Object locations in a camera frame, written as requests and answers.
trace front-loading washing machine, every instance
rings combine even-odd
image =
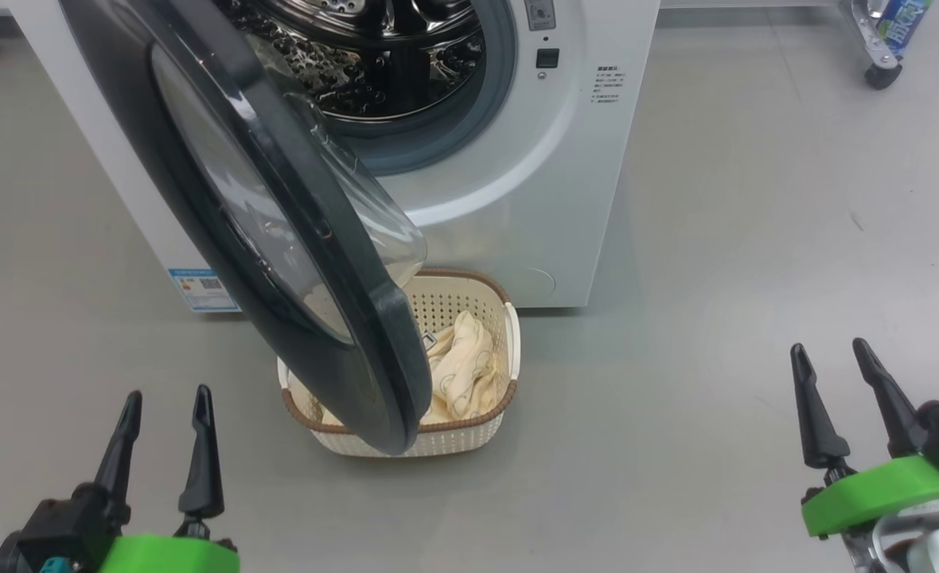
[[[128,133],[159,88],[109,80],[154,67],[134,23],[150,3],[9,6],[173,283],[195,310],[233,310]],[[186,29],[228,22],[298,81],[421,229],[429,265],[490,275],[520,307],[586,305],[659,0],[193,3],[214,10]]]

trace washing machine door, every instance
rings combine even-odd
[[[418,229],[274,49],[208,0],[61,4],[134,151],[256,329],[349,429],[408,449],[431,398],[396,284],[426,258]]]

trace towel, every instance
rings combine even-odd
[[[431,405],[421,424],[466,420],[490,412],[498,405],[498,365],[494,341],[484,323],[463,311],[454,325],[436,333],[434,339],[426,352],[431,367]],[[342,425],[323,403],[321,423]]]
[[[434,388],[448,403],[448,413],[462,420],[470,412],[473,382],[484,373],[494,342],[484,324],[473,313],[462,311],[452,326],[452,348],[432,372]]]

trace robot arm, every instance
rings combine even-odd
[[[3,541],[0,573],[240,573],[232,541],[208,540],[203,521],[225,509],[215,412],[203,384],[193,405],[197,439],[179,497],[182,525],[173,536],[123,536],[131,521],[127,483],[141,406],[141,392],[132,392],[95,481],[78,485],[69,500],[43,500],[25,527]]]
[[[825,487],[803,498],[808,534],[838,536],[855,573],[939,573],[939,403],[916,411],[862,338],[852,342],[890,438],[887,464],[848,467],[805,348],[791,349],[805,465],[826,470]]]

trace washing machine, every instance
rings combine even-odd
[[[10,9],[186,300],[382,452],[430,406],[423,265],[586,304],[656,0]]]
[[[421,229],[428,265],[483,272],[520,307],[586,305],[659,0],[197,2],[298,79]],[[138,4],[9,1],[174,286],[235,310],[125,133],[143,95],[106,85],[148,57],[116,46],[142,33]]]

